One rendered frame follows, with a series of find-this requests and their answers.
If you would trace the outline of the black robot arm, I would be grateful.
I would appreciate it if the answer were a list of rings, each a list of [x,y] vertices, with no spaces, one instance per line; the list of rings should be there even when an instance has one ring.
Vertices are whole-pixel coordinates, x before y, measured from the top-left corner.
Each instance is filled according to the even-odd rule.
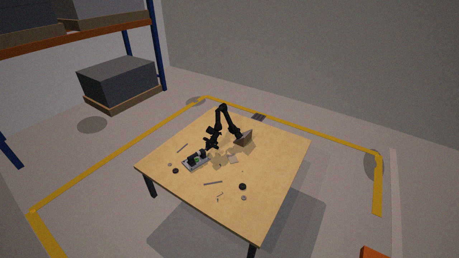
[[[227,111],[227,105],[225,103],[220,104],[219,107],[215,110],[216,124],[214,125],[214,128],[209,126],[205,132],[207,132],[208,134],[212,134],[215,138],[218,138],[219,135],[222,135],[222,133],[219,132],[220,130],[222,130],[222,125],[220,123],[220,111],[224,114],[225,119],[228,123],[228,131],[231,134],[234,134],[236,139],[240,139],[243,136],[243,134],[241,134],[240,128],[237,128],[236,125],[233,124],[231,117],[229,116]]]

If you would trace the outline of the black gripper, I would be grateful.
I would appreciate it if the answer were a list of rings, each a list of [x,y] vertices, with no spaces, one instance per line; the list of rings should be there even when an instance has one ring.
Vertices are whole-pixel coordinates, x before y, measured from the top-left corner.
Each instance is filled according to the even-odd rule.
[[[206,140],[206,142],[205,142],[205,148],[208,147],[208,148],[206,149],[206,151],[208,151],[208,150],[211,149],[211,148],[219,149],[219,146],[217,146],[217,145],[214,144],[214,143],[216,142],[217,138],[211,136],[210,139],[204,137],[203,140]]]

